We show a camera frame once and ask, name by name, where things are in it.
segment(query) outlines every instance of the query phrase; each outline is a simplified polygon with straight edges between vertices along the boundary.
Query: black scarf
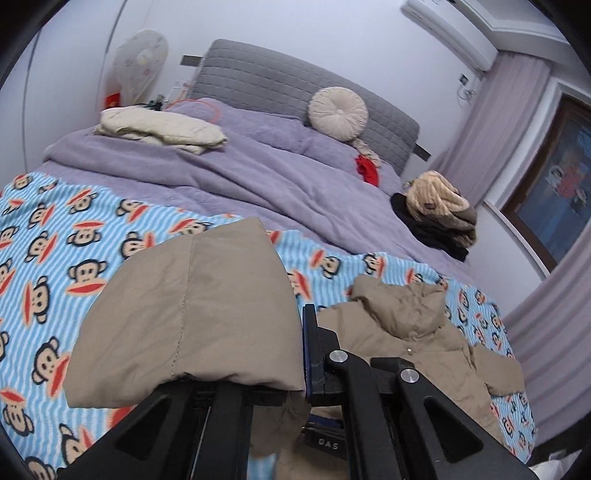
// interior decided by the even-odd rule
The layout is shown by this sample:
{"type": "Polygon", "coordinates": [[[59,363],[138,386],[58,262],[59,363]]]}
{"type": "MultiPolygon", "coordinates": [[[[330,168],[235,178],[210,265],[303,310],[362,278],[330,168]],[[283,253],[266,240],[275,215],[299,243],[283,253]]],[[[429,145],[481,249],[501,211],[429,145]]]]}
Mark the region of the black scarf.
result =
{"type": "Polygon", "coordinates": [[[439,223],[425,218],[422,222],[415,220],[414,217],[408,213],[406,206],[406,197],[402,193],[395,193],[390,198],[390,204],[394,213],[400,218],[408,227],[414,237],[422,244],[428,247],[443,250],[450,257],[463,262],[468,250],[461,247],[454,240],[454,236],[459,231],[443,228],[439,223]]]}

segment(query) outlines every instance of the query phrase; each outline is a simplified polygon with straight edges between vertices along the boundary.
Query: gray upholstered headboard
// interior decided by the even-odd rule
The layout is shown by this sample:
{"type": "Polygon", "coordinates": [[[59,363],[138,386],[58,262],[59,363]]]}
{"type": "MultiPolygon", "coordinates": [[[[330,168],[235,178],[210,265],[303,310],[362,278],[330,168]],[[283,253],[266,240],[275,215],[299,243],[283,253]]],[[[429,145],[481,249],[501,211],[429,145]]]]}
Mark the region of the gray upholstered headboard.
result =
{"type": "Polygon", "coordinates": [[[418,137],[418,123],[356,83],[289,55],[216,40],[204,56],[189,98],[211,97],[235,108],[293,115],[309,125],[308,102],[330,86],[346,87],[363,98],[369,121],[361,139],[402,173],[418,137]]]}

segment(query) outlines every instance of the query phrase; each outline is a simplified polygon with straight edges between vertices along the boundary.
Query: beige fabric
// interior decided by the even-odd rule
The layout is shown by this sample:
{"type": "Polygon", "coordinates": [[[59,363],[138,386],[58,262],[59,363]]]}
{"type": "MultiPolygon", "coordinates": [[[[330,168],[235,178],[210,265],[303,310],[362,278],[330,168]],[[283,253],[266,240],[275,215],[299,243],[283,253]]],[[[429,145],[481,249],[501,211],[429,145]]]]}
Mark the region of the beige fabric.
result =
{"type": "Polygon", "coordinates": [[[301,435],[277,457],[274,480],[346,480],[349,464],[345,460],[308,447],[301,435]]]}
{"type": "Polygon", "coordinates": [[[440,173],[426,171],[411,182],[407,207],[418,221],[428,218],[457,231],[453,236],[461,247],[476,243],[476,210],[440,173]]]}
{"type": "Polygon", "coordinates": [[[300,434],[310,416],[310,404],[304,392],[287,395],[282,407],[254,407],[249,455],[262,457],[278,453],[300,434]]]}
{"type": "Polygon", "coordinates": [[[314,94],[308,103],[312,126],[341,142],[353,140],[365,128],[369,113],[363,99],[344,87],[328,87],[314,94]]]}
{"type": "Polygon", "coordinates": [[[476,374],[486,384],[491,395],[502,397],[508,391],[525,390],[521,364],[507,356],[498,355],[481,344],[470,349],[476,374]]]}
{"type": "MultiPolygon", "coordinates": [[[[499,421],[491,412],[491,395],[473,363],[474,350],[445,316],[443,287],[424,283],[386,285],[377,278],[360,275],[353,284],[351,298],[351,302],[318,313],[318,324],[337,333],[343,350],[368,361],[375,356],[400,356],[413,362],[437,388],[502,442],[499,421]]],[[[496,395],[523,390],[521,367],[516,360],[494,352],[491,356],[481,353],[476,351],[478,367],[486,374],[490,390],[496,395]]]]}
{"type": "Polygon", "coordinates": [[[364,157],[370,159],[376,168],[380,168],[382,166],[382,159],[379,157],[379,155],[376,152],[374,152],[369,147],[369,145],[360,138],[354,138],[349,142],[349,145],[351,145],[351,147],[357,150],[364,157]]]}
{"type": "MultiPolygon", "coordinates": [[[[128,258],[82,323],[64,390],[71,407],[117,408],[187,374],[305,390],[293,290],[255,218],[128,258]]],[[[259,412],[253,423],[253,438],[273,435],[275,451],[297,436],[309,413],[301,393],[284,408],[268,417],[259,412]]]]}
{"type": "Polygon", "coordinates": [[[95,134],[171,145],[197,155],[220,148],[228,140],[221,128],[199,118],[138,106],[104,110],[95,134]]]}

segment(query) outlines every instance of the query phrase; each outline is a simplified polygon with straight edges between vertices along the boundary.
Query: blue striped blanket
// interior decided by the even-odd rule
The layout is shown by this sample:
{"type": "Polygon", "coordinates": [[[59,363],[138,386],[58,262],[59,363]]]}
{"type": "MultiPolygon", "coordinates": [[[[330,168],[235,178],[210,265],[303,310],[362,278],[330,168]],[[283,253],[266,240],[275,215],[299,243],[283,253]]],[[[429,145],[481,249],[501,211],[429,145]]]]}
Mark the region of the blue striped blanket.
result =
{"type": "MultiPolygon", "coordinates": [[[[116,197],[104,187],[60,184],[40,173],[15,178],[0,197],[0,408],[2,424],[34,472],[53,478],[130,408],[69,408],[62,383],[78,329],[126,258],[174,235],[238,220],[116,197]]],[[[269,232],[298,306],[348,299],[359,274],[389,284],[447,286],[450,320],[472,344],[512,355],[495,305],[474,287],[425,264],[380,252],[343,255],[298,231],[269,232]]],[[[506,443],[526,461],[535,427],[525,394],[494,398],[506,443]]]]}

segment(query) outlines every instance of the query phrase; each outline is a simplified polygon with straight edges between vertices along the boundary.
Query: air conditioner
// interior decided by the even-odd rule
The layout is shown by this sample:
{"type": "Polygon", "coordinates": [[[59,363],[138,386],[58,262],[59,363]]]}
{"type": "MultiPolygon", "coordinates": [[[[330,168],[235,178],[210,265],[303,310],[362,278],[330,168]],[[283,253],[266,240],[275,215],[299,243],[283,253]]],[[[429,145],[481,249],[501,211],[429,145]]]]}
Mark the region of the air conditioner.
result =
{"type": "Polygon", "coordinates": [[[432,30],[475,69],[491,69],[499,52],[448,0],[405,0],[402,11],[432,30]]]}

